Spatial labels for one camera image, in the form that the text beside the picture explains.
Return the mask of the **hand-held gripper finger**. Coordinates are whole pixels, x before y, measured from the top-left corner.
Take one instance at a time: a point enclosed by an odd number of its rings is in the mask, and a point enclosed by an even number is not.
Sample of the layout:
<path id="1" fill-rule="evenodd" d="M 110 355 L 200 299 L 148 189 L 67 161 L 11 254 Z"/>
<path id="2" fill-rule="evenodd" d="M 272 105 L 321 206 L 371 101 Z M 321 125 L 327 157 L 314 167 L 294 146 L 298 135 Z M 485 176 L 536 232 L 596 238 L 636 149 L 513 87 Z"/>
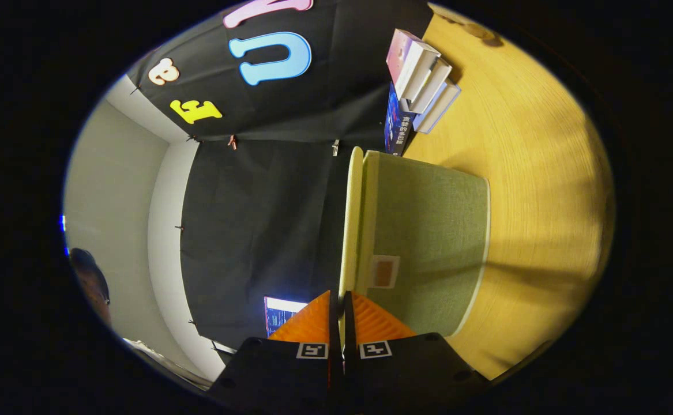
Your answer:
<path id="1" fill-rule="evenodd" d="M 405 326 L 371 300 L 344 298 L 346 413 L 458 413 L 489 389 L 438 333 L 404 335 Z"/>
<path id="2" fill-rule="evenodd" d="M 338 295 L 326 291 L 270 337 L 249 337 L 207 395 L 233 414 L 340 414 Z"/>

